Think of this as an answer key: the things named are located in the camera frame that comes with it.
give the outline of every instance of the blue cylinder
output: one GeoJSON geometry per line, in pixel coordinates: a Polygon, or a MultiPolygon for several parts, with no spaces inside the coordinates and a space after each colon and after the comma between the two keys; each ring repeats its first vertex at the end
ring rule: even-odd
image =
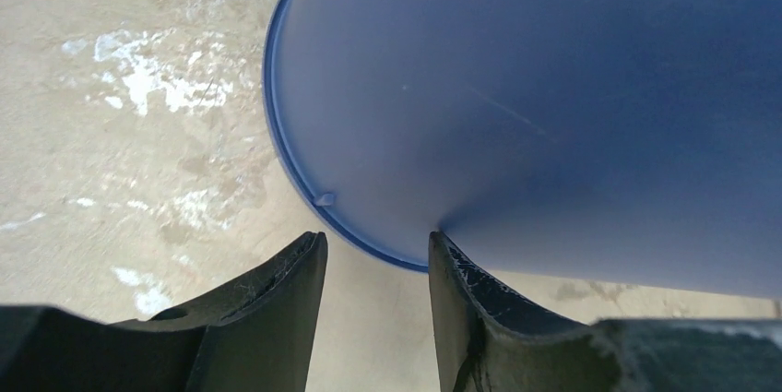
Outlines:
{"type": "Polygon", "coordinates": [[[782,0],[280,0],[267,120],[318,215],[425,270],[782,293],[782,0]]]}

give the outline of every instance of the beige floor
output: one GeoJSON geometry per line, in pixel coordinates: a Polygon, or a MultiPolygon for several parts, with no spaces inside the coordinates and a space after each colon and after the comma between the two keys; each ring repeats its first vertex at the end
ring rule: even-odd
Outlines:
{"type": "MultiPolygon", "coordinates": [[[[0,0],[0,302],[148,317],[323,230],[259,103],[276,0],[0,0]]],[[[426,278],[333,234],[311,391],[435,391],[426,278]]],[[[520,274],[553,310],[776,316],[771,301],[520,274]]]]}

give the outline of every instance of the floor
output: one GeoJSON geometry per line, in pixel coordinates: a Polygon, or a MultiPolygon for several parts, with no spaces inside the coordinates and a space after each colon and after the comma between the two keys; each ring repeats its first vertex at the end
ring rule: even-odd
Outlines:
{"type": "MultiPolygon", "coordinates": [[[[0,0],[0,301],[145,318],[323,230],[260,95],[276,0],[0,0]]],[[[329,235],[309,391],[435,391],[427,280],[329,235]]],[[[580,320],[776,304],[498,273],[580,320]]]]}

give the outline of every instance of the blue plastic surface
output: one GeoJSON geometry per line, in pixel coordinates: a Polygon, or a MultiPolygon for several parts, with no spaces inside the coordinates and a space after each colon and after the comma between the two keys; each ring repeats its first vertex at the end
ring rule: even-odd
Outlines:
{"type": "Polygon", "coordinates": [[[280,0],[291,179],[337,232],[479,265],[782,294],[782,0],[280,0]]]}

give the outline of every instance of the scratch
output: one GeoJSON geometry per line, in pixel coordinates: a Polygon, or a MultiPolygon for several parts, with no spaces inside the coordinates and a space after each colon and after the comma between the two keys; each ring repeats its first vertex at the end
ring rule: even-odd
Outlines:
{"type": "Polygon", "coordinates": [[[551,140],[552,142],[556,143],[556,141],[554,141],[552,138],[549,137],[549,134],[543,128],[541,128],[540,126],[535,125],[534,123],[532,123],[532,121],[529,120],[528,118],[526,118],[524,115],[522,115],[520,113],[517,113],[516,111],[508,108],[507,106],[504,106],[500,102],[496,101],[495,99],[489,97],[488,95],[484,94],[483,92],[480,92],[479,90],[477,90],[477,89],[475,89],[475,88],[473,88],[471,86],[468,87],[468,89],[471,90],[472,93],[476,95],[476,97],[480,98],[483,101],[486,101],[491,106],[494,106],[495,108],[499,109],[500,111],[502,111],[504,113],[507,113],[508,115],[513,117],[514,119],[518,120],[519,122],[527,125],[530,129],[532,129],[532,131],[535,133],[535,135],[541,136],[541,137],[546,137],[549,140],[551,140]]]}
{"type": "Polygon", "coordinates": [[[46,214],[44,214],[43,212],[37,212],[27,220],[9,221],[8,223],[0,224],[0,231],[15,231],[19,229],[20,226],[24,226],[25,224],[32,223],[35,220],[40,220],[43,217],[46,217],[46,214]]]}

